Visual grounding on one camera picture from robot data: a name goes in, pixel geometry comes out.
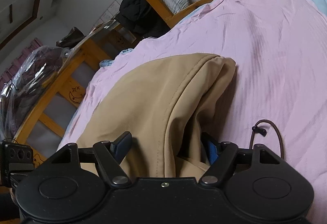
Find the pink bed sheet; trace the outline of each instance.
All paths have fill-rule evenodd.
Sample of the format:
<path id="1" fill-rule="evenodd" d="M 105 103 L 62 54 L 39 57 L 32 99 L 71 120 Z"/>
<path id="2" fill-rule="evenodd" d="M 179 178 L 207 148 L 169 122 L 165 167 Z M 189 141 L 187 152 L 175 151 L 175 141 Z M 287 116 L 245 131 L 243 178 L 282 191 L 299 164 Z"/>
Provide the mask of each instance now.
<path id="1" fill-rule="evenodd" d="M 101 68 L 60 147 L 77 141 L 112 86 L 137 66 L 196 52 L 231 57 L 237 63 L 236 88 L 220 101 L 212 132 L 220 141 L 246 148 L 256 121 L 274 121 L 283 136 L 286 161 L 314 187 L 308 219 L 327 223 L 326 45 L 327 18 L 312 1 L 216 0 L 166 35 L 141 41 L 112 66 Z M 273 129 L 266 138 L 257 136 L 255 143 L 279 154 Z"/>

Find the stitched seam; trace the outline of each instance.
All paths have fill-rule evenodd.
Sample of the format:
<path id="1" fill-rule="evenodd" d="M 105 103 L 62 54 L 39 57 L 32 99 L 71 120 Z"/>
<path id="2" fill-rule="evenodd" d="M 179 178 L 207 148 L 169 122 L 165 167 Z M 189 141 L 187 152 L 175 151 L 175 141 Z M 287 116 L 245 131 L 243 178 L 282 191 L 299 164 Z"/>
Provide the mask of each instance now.
<path id="1" fill-rule="evenodd" d="M 177 89 L 176 89 L 176 91 L 175 91 L 175 93 L 174 93 L 174 95 L 172 96 L 172 99 L 174 98 L 174 96 L 176 95 L 176 92 L 178 91 L 178 89 L 180 88 L 180 86 L 184 83 L 184 81 L 185 81 L 185 79 L 189 76 L 189 74 L 194 70 L 194 68 L 202 61 L 202 60 L 205 60 L 205 59 L 208 59 L 208 56 L 209 55 L 207 55 L 207 56 L 205 56 L 205 57 L 203 57 L 202 59 L 200 59 L 200 61 L 198 61 L 197 62 L 197 64 L 195 64 L 193 67 L 192 67 L 192 69 L 187 73 L 187 75 L 184 77 L 184 79 L 182 80 L 182 82 L 180 83 L 180 85 L 177 87 Z M 214 58 L 217 58 L 217 57 L 220 57 L 220 56 L 218 56 L 218 55 L 216 55 L 215 57 L 212 57 L 212 58 L 210 58 L 210 59 L 208 59 L 206 62 L 208 62 L 208 61 L 210 61 L 210 60 L 212 60 L 212 59 L 214 59 Z M 189 82 L 187 83 L 187 85 L 185 86 L 185 88 L 189 85 L 189 83 L 191 82 L 191 80 L 192 79 L 190 79 L 189 80 Z M 179 100 L 179 98 L 180 98 L 180 96 L 183 94 L 183 92 L 181 92 L 181 94 L 179 95 L 179 97 L 176 99 L 176 101 L 175 101 L 175 103 L 174 103 L 174 105 L 173 105 L 173 107 L 171 108 L 172 110 L 171 111 L 173 111 L 173 108 L 175 107 L 175 105 L 176 105 L 176 103 L 178 102 L 178 100 Z M 166 114 L 167 114 L 167 111 L 168 111 L 168 109 L 169 109 L 169 105 L 168 105 L 168 107 L 166 108 L 166 111 L 165 111 L 165 115 L 164 116 L 166 116 Z M 167 121 L 166 121 L 166 125 L 165 125 L 165 133 L 164 133 L 164 137 L 163 137 L 163 148 L 165 148 L 165 141 L 166 141 L 166 131 L 167 131 L 167 125 L 168 125 L 168 121 L 169 121 L 169 118 L 170 118 L 170 115 L 168 116 L 168 118 L 167 118 Z M 157 152 L 157 170 L 156 170 L 156 176 L 158 176 L 158 166 L 159 166 L 159 147 L 160 147 L 160 139 L 158 140 L 158 152 Z M 163 157 L 163 176 L 165 177 L 165 151 L 163 152 L 163 155 L 164 155 L 164 157 Z"/>

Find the tan jacket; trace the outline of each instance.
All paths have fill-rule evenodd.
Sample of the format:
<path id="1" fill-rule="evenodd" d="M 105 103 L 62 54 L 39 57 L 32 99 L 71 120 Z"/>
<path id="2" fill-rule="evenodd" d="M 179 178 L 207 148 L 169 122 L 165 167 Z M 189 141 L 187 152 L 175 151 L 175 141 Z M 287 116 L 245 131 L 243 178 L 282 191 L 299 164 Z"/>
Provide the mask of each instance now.
<path id="1" fill-rule="evenodd" d="M 196 177 L 201 162 L 201 127 L 233 78 L 235 62 L 213 54 L 190 54 L 145 63 L 124 75 L 94 111 L 79 147 L 134 137 L 121 167 L 130 177 Z M 96 173 L 94 165 L 82 168 Z"/>

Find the pink curtain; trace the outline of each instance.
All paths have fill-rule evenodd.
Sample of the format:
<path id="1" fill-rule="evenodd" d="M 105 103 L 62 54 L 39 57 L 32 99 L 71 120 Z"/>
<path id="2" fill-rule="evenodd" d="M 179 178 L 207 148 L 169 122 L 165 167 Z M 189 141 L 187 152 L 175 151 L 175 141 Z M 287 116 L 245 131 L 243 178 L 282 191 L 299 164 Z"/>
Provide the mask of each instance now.
<path id="1" fill-rule="evenodd" d="M 24 63 L 29 54 L 40 46 L 43 46 L 42 42 L 38 38 L 35 38 L 31 41 L 29 46 L 22 50 L 21 55 L 12 61 L 11 66 L 9 66 L 0 76 L 0 91 L 3 89 L 5 84 L 7 84 L 10 79 L 12 79 L 12 77 L 18 72 L 20 66 Z"/>

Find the black jacket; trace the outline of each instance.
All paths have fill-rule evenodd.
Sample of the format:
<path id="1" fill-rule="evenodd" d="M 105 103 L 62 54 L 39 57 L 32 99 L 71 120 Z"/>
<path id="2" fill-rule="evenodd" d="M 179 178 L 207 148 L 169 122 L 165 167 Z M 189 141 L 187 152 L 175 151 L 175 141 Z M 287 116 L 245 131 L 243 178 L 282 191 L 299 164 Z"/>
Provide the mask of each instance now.
<path id="1" fill-rule="evenodd" d="M 144 38 L 161 37 L 170 28 L 146 0 L 123 0 L 116 19 Z"/>

